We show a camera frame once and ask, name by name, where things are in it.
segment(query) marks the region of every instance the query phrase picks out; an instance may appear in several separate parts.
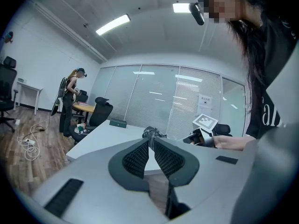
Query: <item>blonde hair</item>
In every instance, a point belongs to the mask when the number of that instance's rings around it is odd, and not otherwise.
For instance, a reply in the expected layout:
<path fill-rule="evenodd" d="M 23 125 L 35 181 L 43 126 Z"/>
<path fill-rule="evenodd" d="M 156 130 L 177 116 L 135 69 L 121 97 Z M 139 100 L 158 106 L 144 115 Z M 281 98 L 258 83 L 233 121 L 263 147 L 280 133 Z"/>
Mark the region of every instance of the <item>blonde hair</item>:
<path fill-rule="evenodd" d="M 67 79 L 69 80 L 72 76 L 74 76 L 76 74 L 77 70 L 73 70 L 72 73 L 69 75 L 69 77 L 67 77 Z"/>

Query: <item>table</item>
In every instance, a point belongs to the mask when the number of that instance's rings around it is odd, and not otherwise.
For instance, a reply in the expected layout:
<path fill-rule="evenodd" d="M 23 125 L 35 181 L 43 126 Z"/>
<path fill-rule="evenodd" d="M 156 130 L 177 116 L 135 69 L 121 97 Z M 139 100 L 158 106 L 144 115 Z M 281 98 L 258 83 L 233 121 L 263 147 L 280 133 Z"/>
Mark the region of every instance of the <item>table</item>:
<path fill-rule="evenodd" d="M 109 125 L 106 120 L 83 140 L 81 140 L 67 154 L 68 161 L 73 161 L 87 153 L 111 147 L 117 144 L 142 138 L 145 128 L 127 125 L 127 128 L 120 128 Z M 155 160 L 155 153 L 149 148 L 149 160 L 145 166 L 145 174 L 161 173 L 161 169 Z"/>
<path fill-rule="evenodd" d="M 29 88 L 29 89 L 32 89 L 32 90 L 36 91 L 36 103 L 35 103 L 35 107 L 34 107 L 34 115 L 36 115 L 36 111 L 38 110 L 39 95 L 41 93 L 42 88 L 36 87 L 36 86 L 32 86 L 32 85 L 29 85 L 27 83 L 23 83 L 23 82 L 20 82 L 20 81 L 17 81 L 17 85 L 18 85 L 17 90 L 19 91 L 19 95 L 18 95 L 19 96 L 18 106 L 20 106 L 21 99 L 22 99 L 22 87 L 26 87 L 26 88 Z"/>
<path fill-rule="evenodd" d="M 77 108 L 78 110 L 81 110 L 81 113 L 80 113 L 81 115 L 82 115 L 83 111 L 86 112 L 84 123 L 87 123 L 87 118 L 88 118 L 89 112 L 93 113 L 93 111 L 94 111 L 94 106 L 91 106 L 91 105 L 79 105 L 78 102 L 75 102 L 73 104 L 73 107 Z"/>

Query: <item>white paper notice on glass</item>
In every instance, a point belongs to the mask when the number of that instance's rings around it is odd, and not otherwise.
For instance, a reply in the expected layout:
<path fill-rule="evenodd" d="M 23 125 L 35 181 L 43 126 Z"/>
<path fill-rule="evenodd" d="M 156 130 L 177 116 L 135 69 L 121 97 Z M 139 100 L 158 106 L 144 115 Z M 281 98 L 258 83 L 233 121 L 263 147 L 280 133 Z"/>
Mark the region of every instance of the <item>white paper notice on glass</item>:
<path fill-rule="evenodd" d="M 211 116 L 213 98 L 199 94 L 197 115 L 205 114 Z"/>

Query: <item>plaid cloth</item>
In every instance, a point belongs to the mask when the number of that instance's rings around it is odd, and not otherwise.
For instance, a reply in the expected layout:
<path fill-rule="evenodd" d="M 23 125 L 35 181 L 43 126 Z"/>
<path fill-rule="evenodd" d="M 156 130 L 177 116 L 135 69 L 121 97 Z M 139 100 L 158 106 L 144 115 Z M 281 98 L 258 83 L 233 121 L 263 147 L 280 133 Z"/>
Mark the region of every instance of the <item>plaid cloth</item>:
<path fill-rule="evenodd" d="M 154 140 L 156 137 L 160 138 L 167 138 L 166 134 L 162 134 L 158 129 L 153 128 L 151 126 L 147 127 L 142 134 L 143 138 L 148 138 L 149 139 L 149 147 L 155 151 L 155 143 Z"/>

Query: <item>white ceiling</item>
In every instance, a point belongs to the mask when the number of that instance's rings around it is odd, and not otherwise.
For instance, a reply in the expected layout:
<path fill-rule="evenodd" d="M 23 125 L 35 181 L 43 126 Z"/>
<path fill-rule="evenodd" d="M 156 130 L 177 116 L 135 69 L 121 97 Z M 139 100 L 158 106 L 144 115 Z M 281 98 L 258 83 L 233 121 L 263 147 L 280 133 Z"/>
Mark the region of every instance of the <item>white ceiling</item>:
<path fill-rule="evenodd" d="M 89 42 L 106 59 L 141 42 L 176 42 L 185 50 L 240 65 L 239 50 L 224 24 L 199 26 L 191 14 L 176 14 L 172 4 L 197 0 L 37 0 Z M 99 36 L 96 30 L 128 14 L 129 23 Z"/>

